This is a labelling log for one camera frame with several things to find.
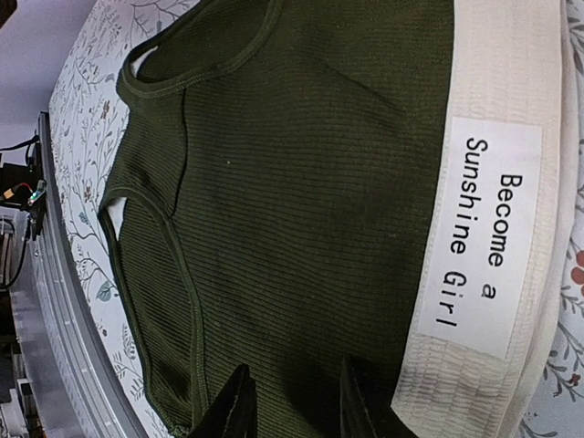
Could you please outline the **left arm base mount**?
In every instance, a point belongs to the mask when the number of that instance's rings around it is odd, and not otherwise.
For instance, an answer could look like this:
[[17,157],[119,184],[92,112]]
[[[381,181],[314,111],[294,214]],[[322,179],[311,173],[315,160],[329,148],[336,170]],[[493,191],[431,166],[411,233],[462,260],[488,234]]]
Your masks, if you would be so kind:
[[42,141],[35,134],[27,141],[1,149],[1,153],[25,149],[25,163],[1,163],[1,207],[26,213],[20,256],[13,274],[8,263],[1,261],[1,293],[7,294],[22,272],[28,243],[40,235],[46,212],[47,180],[42,165]]

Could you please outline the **dark green underwear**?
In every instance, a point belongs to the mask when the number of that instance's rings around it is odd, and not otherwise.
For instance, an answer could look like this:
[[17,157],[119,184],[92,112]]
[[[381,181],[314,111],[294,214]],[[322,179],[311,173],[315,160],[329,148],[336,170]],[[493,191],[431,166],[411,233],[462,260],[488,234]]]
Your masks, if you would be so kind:
[[99,208],[146,397],[187,437],[512,437],[556,331],[578,118],[561,1],[202,1],[124,60]]

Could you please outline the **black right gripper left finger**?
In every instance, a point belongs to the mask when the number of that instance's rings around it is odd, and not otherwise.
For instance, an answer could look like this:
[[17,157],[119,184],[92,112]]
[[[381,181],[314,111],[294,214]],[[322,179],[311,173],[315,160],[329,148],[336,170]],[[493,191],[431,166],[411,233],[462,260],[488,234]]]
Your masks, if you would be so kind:
[[188,438],[255,438],[256,381],[239,365]]

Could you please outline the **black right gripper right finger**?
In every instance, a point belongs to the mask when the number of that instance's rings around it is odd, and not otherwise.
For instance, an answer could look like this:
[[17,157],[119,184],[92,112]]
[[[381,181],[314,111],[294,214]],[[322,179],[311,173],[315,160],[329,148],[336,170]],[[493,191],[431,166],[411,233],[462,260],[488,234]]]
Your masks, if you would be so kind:
[[352,438],[413,437],[361,360],[346,357],[339,379],[340,434]]

